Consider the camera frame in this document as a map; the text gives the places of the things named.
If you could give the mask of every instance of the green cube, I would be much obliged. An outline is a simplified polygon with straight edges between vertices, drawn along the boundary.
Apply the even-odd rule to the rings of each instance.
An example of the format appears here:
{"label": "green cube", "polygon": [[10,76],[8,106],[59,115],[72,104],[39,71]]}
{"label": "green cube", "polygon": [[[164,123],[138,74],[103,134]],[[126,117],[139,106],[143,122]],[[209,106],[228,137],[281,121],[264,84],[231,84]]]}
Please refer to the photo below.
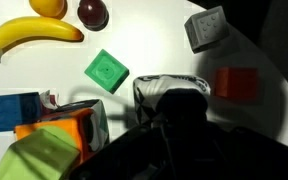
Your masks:
{"label": "green cube", "polygon": [[106,91],[114,94],[129,75],[129,70],[102,49],[84,73]]}
{"label": "green cube", "polygon": [[39,129],[13,143],[0,162],[0,180],[58,180],[74,165],[79,151]]}

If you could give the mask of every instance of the white table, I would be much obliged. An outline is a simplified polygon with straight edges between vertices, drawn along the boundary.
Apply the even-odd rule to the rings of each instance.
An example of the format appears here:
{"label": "white table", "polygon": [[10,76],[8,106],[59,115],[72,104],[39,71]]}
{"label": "white table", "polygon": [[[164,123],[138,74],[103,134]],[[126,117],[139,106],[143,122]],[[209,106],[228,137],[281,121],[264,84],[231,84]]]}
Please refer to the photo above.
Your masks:
{"label": "white table", "polygon": [[[288,145],[288,83],[269,59],[247,38],[230,27],[231,36],[221,46],[193,54],[184,23],[204,9],[178,0],[105,0],[108,26],[100,32],[86,30],[79,21],[78,1],[68,0],[63,21],[80,28],[82,43],[40,40],[19,45],[2,57],[0,95],[44,92],[60,94],[60,104],[100,98],[109,119],[111,139],[126,131],[122,115],[133,106],[132,81],[140,75],[195,74],[213,87],[215,69],[222,66],[257,67],[260,100],[233,103],[210,97],[208,117],[230,129],[244,125]],[[27,0],[0,0],[0,25],[7,20],[36,15]],[[106,49],[130,75],[114,95],[104,91],[84,70],[101,49]],[[0,159],[14,141],[12,132],[0,133]]]}

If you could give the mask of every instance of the yellow banana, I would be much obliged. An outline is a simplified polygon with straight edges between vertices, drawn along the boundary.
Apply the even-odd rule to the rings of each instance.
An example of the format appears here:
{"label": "yellow banana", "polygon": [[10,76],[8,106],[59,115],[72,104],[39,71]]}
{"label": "yellow banana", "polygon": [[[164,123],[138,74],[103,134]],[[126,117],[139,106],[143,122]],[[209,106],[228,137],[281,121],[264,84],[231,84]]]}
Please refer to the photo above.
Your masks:
{"label": "yellow banana", "polygon": [[0,58],[5,47],[28,37],[49,37],[67,41],[81,41],[84,35],[74,26],[53,18],[16,18],[0,26]]}

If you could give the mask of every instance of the orange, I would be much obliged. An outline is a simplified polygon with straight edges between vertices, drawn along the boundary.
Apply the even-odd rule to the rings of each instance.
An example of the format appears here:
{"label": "orange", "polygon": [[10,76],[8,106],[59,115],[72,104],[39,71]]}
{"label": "orange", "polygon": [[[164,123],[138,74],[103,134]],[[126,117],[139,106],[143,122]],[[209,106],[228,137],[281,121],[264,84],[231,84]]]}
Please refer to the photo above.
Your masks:
{"label": "orange", "polygon": [[30,0],[30,5],[41,16],[56,17],[63,11],[65,0]]}

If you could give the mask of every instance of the gray block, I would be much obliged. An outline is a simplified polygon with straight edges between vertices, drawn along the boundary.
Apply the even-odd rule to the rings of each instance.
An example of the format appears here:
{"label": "gray block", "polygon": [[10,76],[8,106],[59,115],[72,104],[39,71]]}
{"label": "gray block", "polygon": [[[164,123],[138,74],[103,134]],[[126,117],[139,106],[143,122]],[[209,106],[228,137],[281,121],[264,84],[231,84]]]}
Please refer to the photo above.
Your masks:
{"label": "gray block", "polygon": [[229,36],[222,6],[192,15],[184,26],[194,53],[214,47]]}

